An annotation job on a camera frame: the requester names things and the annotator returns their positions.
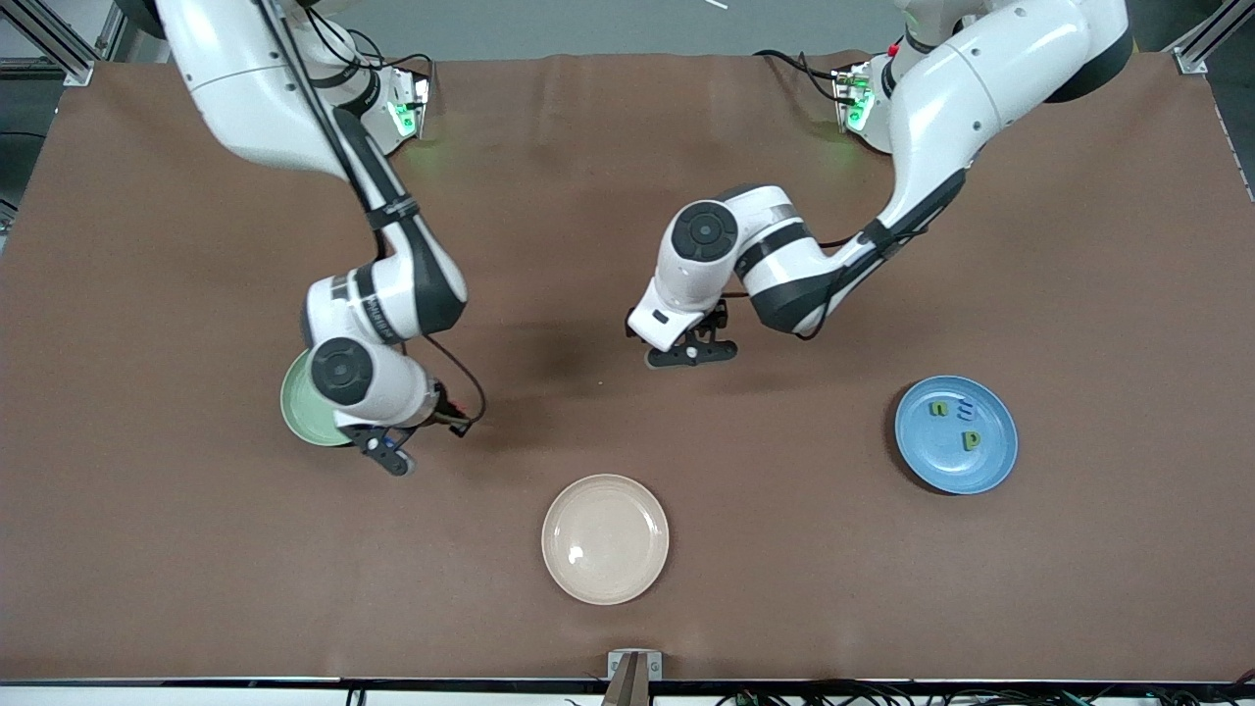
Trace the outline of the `metal base connector plate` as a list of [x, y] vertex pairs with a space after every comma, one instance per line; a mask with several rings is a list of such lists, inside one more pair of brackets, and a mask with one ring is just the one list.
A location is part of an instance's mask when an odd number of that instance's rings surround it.
[[392, 118], [402, 138], [420, 135], [430, 97], [430, 76], [400, 68], [392, 68], [385, 75], [388, 88], [384, 95], [388, 117]]

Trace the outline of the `blue plate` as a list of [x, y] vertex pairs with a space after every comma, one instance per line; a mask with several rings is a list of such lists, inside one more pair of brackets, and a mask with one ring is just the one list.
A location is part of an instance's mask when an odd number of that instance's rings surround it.
[[[960, 398], [976, 405], [975, 420], [958, 418]], [[930, 416], [931, 399], [945, 399], [949, 416]], [[981, 434], [976, 451], [964, 451], [964, 430]], [[960, 376], [925, 377], [907, 387], [894, 413], [894, 439], [911, 473], [950, 495], [991, 492], [1010, 477], [1022, 451], [1017, 423], [1005, 403], [986, 385]]]

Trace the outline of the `light green plate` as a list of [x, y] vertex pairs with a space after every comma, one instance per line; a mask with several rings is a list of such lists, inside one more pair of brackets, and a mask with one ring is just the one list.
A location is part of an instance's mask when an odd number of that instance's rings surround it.
[[309, 372], [310, 350], [305, 349], [287, 367], [279, 389], [279, 410], [295, 436], [314, 446], [345, 446], [350, 439], [338, 429], [333, 406], [315, 387]]

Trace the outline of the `beige plate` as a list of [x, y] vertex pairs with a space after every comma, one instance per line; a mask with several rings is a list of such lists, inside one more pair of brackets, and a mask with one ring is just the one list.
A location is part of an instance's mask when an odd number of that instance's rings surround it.
[[671, 551], [661, 502], [641, 482], [597, 474], [557, 493], [542, 523], [552, 581], [590, 606], [620, 606], [650, 589]]

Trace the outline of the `aluminium frame profile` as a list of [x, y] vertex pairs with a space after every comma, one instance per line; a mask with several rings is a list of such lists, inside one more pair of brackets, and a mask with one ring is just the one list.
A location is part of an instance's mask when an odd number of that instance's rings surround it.
[[118, 53], [125, 23], [115, 0], [0, 0], [0, 79], [87, 87]]
[[1180, 75], [1206, 75], [1206, 59], [1251, 18], [1255, 18], [1255, 0], [1224, 0], [1215, 13], [1167, 44], [1161, 53], [1173, 58]]

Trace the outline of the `brown table cloth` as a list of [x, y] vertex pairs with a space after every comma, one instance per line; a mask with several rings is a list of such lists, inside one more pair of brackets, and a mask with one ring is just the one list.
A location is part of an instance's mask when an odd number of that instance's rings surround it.
[[[991, 139], [812, 341], [730, 303], [734, 361], [650, 371], [624, 319], [668, 219], [778, 183], [823, 240], [892, 188], [745, 56], [447, 63], [394, 155], [466, 273], [466, 438], [392, 478], [279, 415], [309, 283], [371, 260], [328, 176], [247, 164], [172, 66], [64, 93], [0, 256], [0, 680], [1227, 681], [1255, 668], [1255, 204], [1204, 76], [1135, 55]], [[897, 451], [907, 387], [986, 385], [1010, 477]], [[550, 577], [558, 492], [622, 475], [671, 551], [641, 597]]]

